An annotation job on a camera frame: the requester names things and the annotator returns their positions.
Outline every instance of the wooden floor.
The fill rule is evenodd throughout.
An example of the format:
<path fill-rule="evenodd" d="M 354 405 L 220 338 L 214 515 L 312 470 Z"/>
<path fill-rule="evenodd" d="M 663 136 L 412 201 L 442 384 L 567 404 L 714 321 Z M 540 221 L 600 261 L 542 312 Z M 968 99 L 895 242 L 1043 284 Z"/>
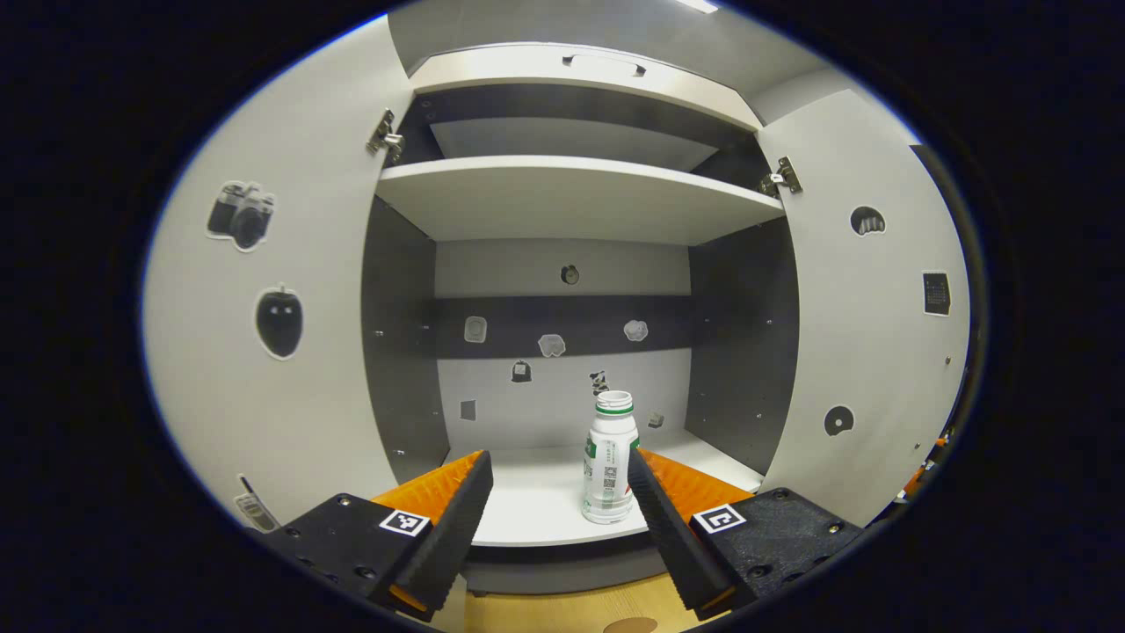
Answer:
<path fill-rule="evenodd" d="M 602 633 L 630 617 L 655 620 L 652 633 L 678 633 L 701 624 L 693 612 L 684 609 L 665 573 L 596 591 L 482 598 L 467 594 L 465 579 L 457 577 L 446 607 L 434 614 L 430 626 L 446 633 L 525 633 L 536 623 L 537 633 Z"/>

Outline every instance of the ceiling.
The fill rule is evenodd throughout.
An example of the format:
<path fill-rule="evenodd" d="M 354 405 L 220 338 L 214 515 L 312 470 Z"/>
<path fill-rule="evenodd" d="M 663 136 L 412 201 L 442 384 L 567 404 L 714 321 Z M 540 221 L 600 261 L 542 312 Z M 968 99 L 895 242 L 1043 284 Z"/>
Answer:
<path fill-rule="evenodd" d="M 704 15 L 674 0 L 417 0 L 392 11 L 389 21 L 406 69 L 434 53 L 482 44 L 586 44 L 685 67 L 749 99 L 828 66 L 734 9 Z"/>

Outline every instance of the ceiling light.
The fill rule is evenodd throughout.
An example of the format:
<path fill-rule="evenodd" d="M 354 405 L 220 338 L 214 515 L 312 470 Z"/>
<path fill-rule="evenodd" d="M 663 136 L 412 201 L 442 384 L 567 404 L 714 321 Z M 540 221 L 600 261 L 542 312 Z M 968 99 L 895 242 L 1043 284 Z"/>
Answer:
<path fill-rule="evenodd" d="M 704 13 L 713 13 L 719 10 L 719 7 L 716 7 L 710 2 L 704 2 L 703 0 L 676 0 L 676 2 L 686 4 L 696 11 L 702 11 Z"/>

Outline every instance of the white plastic bottle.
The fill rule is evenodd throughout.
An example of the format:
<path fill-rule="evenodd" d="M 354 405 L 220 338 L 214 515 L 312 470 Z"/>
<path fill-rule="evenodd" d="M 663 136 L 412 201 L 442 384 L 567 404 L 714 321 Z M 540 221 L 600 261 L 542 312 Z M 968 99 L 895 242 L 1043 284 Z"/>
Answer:
<path fill-rule="evenodd" d="M 594 425 L 586 436 L 582 515 L 598 524 L 616 523 L 632 508 L 629 449 L 640 446 L 632 396 L 627 391 L 603 391 L 597 395 L 594 412 Z"/>

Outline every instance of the cabinet handle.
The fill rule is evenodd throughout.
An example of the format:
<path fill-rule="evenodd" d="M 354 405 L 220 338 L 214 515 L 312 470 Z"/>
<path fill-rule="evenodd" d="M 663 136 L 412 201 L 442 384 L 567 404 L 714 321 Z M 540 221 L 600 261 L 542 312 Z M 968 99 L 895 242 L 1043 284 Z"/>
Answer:
<path fill-rule="evenodd" d="M 565 65 L 565 66 L 570 65 L 570 63 L 574 62 L 574 58 L 577 57 L 577 56 L 578 56 L 578 53 L 575 53 L 574 55 L 562 55 L 562 65 Z M 584 57 L 601 57 L 603 60 L 613 60 L 614 62 L 623 61 L 623 60 L 619 60 L 616 57 L 611 57 L 609 55 L 591 55 L 588 53 L 582 53 L 582 56 L 584 56 Z M 645 66 L 642 66 L 642 65 L 640 65 L 640 64 L 638 64 L 636 62 L 626 62 L 626 63 L 631 63 L 632 65 L 637 66 L 637 72 L 633 73 L 633 76 L 645 76 Z"/>

